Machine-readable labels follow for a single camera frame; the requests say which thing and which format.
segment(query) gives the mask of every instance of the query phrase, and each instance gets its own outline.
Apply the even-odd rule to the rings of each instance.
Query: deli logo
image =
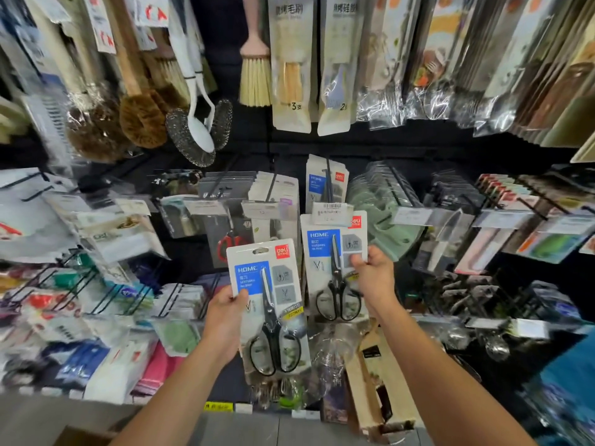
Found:
[[[351,227],[349,228],[361,228],[362,227],[362,217],[361,216],[354,216],[351,219]]]
[[[289,258],[289,244],[275,246],[275,254],[277,255],[277,259]]]
[[[244,266],[243,268],[239,268],[239,272],[256,272],[258,270],[258,266]]]

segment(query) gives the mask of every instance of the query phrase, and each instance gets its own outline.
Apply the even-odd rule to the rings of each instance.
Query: gray floor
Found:
[[[105,431],[135,407],[73,401],[47,396],[0,396],[0,444],[51,446],[66,425]],[[402,446],[431,445],[425,432],[411,435]],[[271,414],[205,413],[192,446],[363,446],[345,426]]]

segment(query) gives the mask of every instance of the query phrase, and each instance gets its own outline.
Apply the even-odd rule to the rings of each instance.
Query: red tag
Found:
[[[277,259],[289,258],[289,244],[275,246],[275,254],[277,254]]]
[[[362,227],[362,217],[361,216],[354,216],[351,219],[351,227],[349,228],[361,228]]]

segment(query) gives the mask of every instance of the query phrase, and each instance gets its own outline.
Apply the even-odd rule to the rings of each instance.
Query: yellow label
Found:
[[[288,314],[286,314],[285,316],[283,316],[283,319],[285,319],[287,321],[287,320],[289,320],[289,319],[291,319],[293,317],[296,317],[298,315],[301,315],[302,313],[303,313],[303,307],[299,307],[299,308],[296,308],[294,311],[289,312]]]
[[[207,402],[205,412],[233,412],[233,403],[231,402]]]

